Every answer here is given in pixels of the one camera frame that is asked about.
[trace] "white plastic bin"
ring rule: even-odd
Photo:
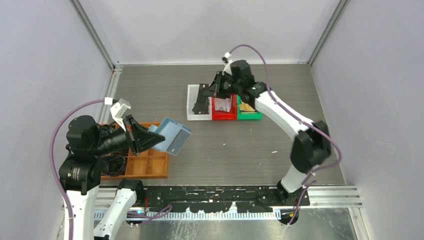
[[[199,84],[189,84],[187,87],[187,120],[188,121],[212,121],[212,99],[209,97],[209,114],[195,114],[192,109],[195,107],[198,98]]]

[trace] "gray table surface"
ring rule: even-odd
[[[58,240],[64,239],[64,228]],[[152,221],[140,227],[123,222],[117,240],[357,240],[347,208],[301,209],[290,228],[278,220]]]
[[[256,81],[265,81],[262,65],[252,65]],[[259,121],[187,121],[187,85],[210,84],[222,65],[125,66],[116,97],[131,103],[139,122],[169,117],[192,130],[178,156],[171,156],[167,179],[146,179],[146,185],[273,185],[289,169],[292,142],[266,116]],[[324,120],[310,67],[269,66],[270,86],[300,114]],[[333,154],[325,164],[334,162]],[[339,167],[319,172],[318,184],[344,184]],[[116,184],[104,181],[103,184]]]

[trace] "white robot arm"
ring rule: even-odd
[[[255,81],[250,65],[245,60],[233,61],[229,53],[222,60],[225,63],[224,70],[216,73],[204,95],[225,99],[236,94],[244,103],[268,116],[290,137],[293,141],[290,154],[292,165],[277,184],[280,198],[287,199],[303,186],[307,174],[331,155],[330,142],[305,124],[313,125],[329,135],[328,126],[323,121],[314,122],[304,117],[279,99],[274,91],[268,92],[265,83]]]
[[[136,201],[143,201],[146,193],[141,180],[122,180],[112,205],[94,228],[95,201],[105,166],[101,157],[127,149],[141,153],[165,141],[163,135],[149,131],[131,115],[125,116],[125,111],[131,108],[127,101],[107,97],[104,103],[112,105],[110,112],[120,128],[111,131],[89,115],[76,117],[68,125],[69,154],[59,169],[60,183],[71,206],[66,201],[64,205],[72,208],[73,214],[69,216],[65,211],[65,240],[70,239],[70,233],[74,240],[115,240],[128,210]]]

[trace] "wooden tray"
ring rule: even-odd
[[[159,126],[160,122],[140,122],[146,128],[154,124]],[[166,179],[169,172],[169,154],[154,150],[153,148],[141,152],[138,156],[128,150],[125,175],[101,176],[101,180],[122,179]]]

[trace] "red plastic bin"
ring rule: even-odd
[[[221,120],[237,120],[237,96],[232,94],[231,99],[231,109],[229,112],[225,111],[215,111],[215,98],[212,97],[212,120],[221,121]]]

